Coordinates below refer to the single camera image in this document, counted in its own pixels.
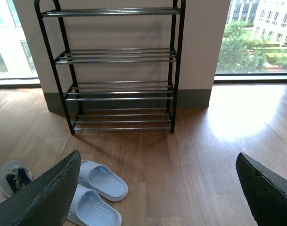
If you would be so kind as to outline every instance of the slipper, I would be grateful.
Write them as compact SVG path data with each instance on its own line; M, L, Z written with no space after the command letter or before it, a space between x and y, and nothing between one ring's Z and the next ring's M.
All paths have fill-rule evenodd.
M0 171L0 188L7 198L31 183L32 172L21 162L10 160L3 164Z
M77 185L67 220L79 226L121 226L118 211L106 204L93 190Z
M122 200L129 191L127 184L108 167L88 160L81 161L78 183L113 202Z

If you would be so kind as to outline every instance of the black metal frame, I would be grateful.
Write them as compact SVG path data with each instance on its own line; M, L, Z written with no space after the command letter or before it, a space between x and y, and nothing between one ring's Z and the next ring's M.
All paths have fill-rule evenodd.
M55 9L47 12L41 12L40 1L34 0L35 11L38 17L38 21L41 27L42 35L46 45L47 53L49 56L52 71L54 73L55 81L59 91L60 99L65 111L66 119L71 134L75 134L76 130L122 130L122 129L170 129L170 132L174 132L175 119L176 119L176 108L177 108L177 96L180 76L180 64L181 64L181 52L182 52L182 40L183 40L183 28L185 18L185 6L186 0L180 0L180 8L178 0L173 0L172 8L105 8L105 9L69 9L62 10L58 0L53 0ZM128 15L172 15L172 28L171 28L171 41L169 48L128 48L128 49L81 49L71 50L68 43L68 37L66 34L66 28L63 17L73 16L128 16ZM179 19L179 32L178 32L178 44L177 51L175 50L175 35L176 35L176 16L180 15ZM53 57L48 35L45 29L43 19L45 17L57 17L60 30L63 37L65 50L57 57ZM167 81L113 81L113 82L90 82L90 83L78 83L74 64L94 64L94 63L144 63L144 62L168 62L169 72ZM176 64L175 68L175 80L172 82L173 74L173 63ZM61 82L57 72L57 66L61 64L69 65L72 85L66 93L63 92ZM166 85L150 85L150 83L163 83ZM90 92L81 92L82 89L93 89ZM82 101L118 101L118 100L166 100L166 108L164 113L132 113L132 114L105 114L106 117L116 116L163 116L167 119L161 120L124 120L124 121L109 121L112 124L123 124L123 123L154 123L154 122L169 122L170 126L152 126L152 127L122 127L122 128L75 128L76 124L107 124L106 121L79 121L79 118L86 118L84 115L84 109ZM70 113L67 107L67 102L77 102L78 114L74 121L71 121ZM107 111L158 111L160 108L144 108L144 109L105 109ZM90 117L100 117L97 115L89 115Z

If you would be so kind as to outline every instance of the gray baseboard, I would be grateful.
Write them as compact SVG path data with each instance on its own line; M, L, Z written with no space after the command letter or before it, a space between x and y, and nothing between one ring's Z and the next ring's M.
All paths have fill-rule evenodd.
M177 107L208 107L211 89L181 89L178 92ZM51 112L63 111L62 103L58 93L44 93L48 110ZM107 102L84 102L84 109L94 108L139 108L139 107L165 107L165 102L147 101L107 101ZM71 110L77 110L77 103L67 104Z

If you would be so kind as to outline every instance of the white wall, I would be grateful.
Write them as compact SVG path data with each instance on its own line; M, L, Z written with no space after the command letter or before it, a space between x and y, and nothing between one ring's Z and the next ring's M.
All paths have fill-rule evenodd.
M172 0L65 0L62 8L119 8L119 7L170 7ZM47 51L34 10L33 0L14 0L33 60L45 93L57 92ZM187 0L183 38L183 53L179 89L211 89L215 75L221 39L226 23L230 0ZM51 0L41 0L42 10L53 9ZM56 18L45 18L46 28L56 56L63 50ZM170 16L82 17L65 18L70 48L120 48L168 46ZM68 67L59 66L64 89L71 81ZM166 76L167 66L159 65L100 65L94 67L96 80L129 80L132 76ZM82 73L79 81L92 76L88 65L76 67Z

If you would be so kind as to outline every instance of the metal rod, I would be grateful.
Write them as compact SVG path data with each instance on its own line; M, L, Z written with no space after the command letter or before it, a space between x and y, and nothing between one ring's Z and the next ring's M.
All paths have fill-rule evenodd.
M92 114L92 115L88 115L88 114L82 114L79 115L79 117L138 117L138 116L168 116L168 113L154 113L154 114Z
M173 97L68 98L66 101L173 100Z
M170 122L170 120L133 120L133 121L76 121L79 124L116 124L116 123L149 123L149 122Z
M176 57L176 55L168 55L168 56L60 56L58 57L58 60L76 60L76 59L82 59L82 60L96 60L96 59L115 59L115 58L172 58Z
M135 128L74 128L74 130L150 130L150 129L170 129L171 127L135 127Z
M52 10L42 13L43 17L64 16L127 16L127 15L178 15L178 8L100 8Z
M92 95L92 94L139 94L139 93L168 93L171 94L173 91L167 90L151 90L151 91L116 91L116 92L107 92L107 91L100 91L100 92L80 92L80 93L73 93L69 92L68 95Z
M132 89L132 88L169 88L170 86L102 86L102 87L73 87L74 89Z
M165 81L96 81L96 82L79 82L78 84L109 84L109 83L160 83Z
M107 61L56 61L58 65L66 64L106 64L106 63L157 63L157 62L176 62L176 60L107 60Z
M104 108L104 109L88 109L87 111L160 111L166 110L166 108Z

